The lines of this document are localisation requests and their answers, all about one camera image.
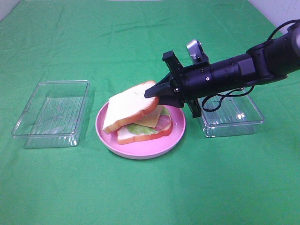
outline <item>green tablecloth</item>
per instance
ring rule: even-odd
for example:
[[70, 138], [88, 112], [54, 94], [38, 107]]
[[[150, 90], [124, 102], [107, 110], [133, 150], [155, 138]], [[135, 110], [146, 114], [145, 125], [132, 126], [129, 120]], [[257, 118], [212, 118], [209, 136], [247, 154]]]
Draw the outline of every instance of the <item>green tablecloth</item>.
[[[137, 161], [95, 131], [108, 98], [161, 80], [162, 53], [191, 64], [242, 54], [274, 27], [245, 0], [24, 0], [0, 22], [0, 224], [299, 224], [299, 71], [256, 87], [265, 123], [254, 135], [204, 137], [186, 106], [169, 153]], [[11, 130], [40, 81], [81, 80], [94, 96], [77, 147], [24, 149]]]

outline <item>robotic arm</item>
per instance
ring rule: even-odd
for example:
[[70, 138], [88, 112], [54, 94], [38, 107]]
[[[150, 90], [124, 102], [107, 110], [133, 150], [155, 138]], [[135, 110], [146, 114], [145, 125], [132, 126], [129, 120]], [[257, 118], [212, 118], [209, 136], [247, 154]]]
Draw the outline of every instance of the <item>robotic arm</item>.
[[[287, 29], [288, 33], [272, 39], [280, 28], [291, 23], [294, 24]], [[187, 44], [187, 50], [193, 62], [193, 65], [187, 67], [181, 65], [173, 51], [163, 54], [163, 61], [170, 72], [146, 90], [145, 97], [158, 96], [160, 105], [172, 105], [177, 108], [182, 108], [184, 103], [187, 103], [193, 117], [199, 117], [201, 109], [198, 98], [206, 97], [208, 100], [220, 92], [238, 91], [244, 87], [252, 87], [251, 91], [255, 85], [283, 80], [287, 78], [287, 74], [299, 70], [300, 20], [283, 23], [274, 30], [267, 41], [250, 48], [245, 54], [213, 64], [209, 63], [209, 58], [198, 41], [193, 40]]]

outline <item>sandwich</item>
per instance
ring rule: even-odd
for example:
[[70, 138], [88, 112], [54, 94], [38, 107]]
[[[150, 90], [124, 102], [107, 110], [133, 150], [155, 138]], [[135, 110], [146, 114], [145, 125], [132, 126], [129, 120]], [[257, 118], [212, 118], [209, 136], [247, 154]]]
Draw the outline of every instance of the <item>sandwich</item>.
[[155, 84], [147, 81], [109, 99], [102, 130], [117, 133], [118, 144], [140, 142], [168, 136], [173, 128], [165, 106], [159, 98], [145, 98], [145, 91]]

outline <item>pink plate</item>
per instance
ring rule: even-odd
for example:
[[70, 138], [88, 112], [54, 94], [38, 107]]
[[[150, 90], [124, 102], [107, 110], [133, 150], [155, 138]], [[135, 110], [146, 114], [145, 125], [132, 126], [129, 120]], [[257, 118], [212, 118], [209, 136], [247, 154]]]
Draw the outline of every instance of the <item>pink plate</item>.
[[148, 159], [161, 156], [174, 148], [184, 134], [186, 120], [183, 111], [179, 108], [166, 105], [173, 121], [173, 129], [170, 135], [149, 141], [120, 145], [117, 142], [116, 131], [107, 135], [102, 130], [107, 106], [108, 103], [100, 109], [97, 115], [96, 132], [107, 148], [119, 156], [131, 159]]

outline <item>transparent plastic box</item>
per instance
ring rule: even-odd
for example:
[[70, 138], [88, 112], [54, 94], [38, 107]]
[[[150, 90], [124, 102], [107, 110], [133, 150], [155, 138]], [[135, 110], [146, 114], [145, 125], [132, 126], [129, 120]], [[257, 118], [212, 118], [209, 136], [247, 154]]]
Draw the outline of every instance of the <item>transparent plastic box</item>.
[[[218, 106], [221, 97], [208, 100], [204, 107], [213, 109]], [[257, 132], [264, 117], [249, 95], [225, 97], [221, 107], [214, 112], [202, 108], [204, 98], [198, 99], [202, 116], [198, 118], [206, 137], [250, 135]]]
[[88, 104], [89, 81], [39, 83], [12, 136], [25, 148], [73, 147], [79, 143]]

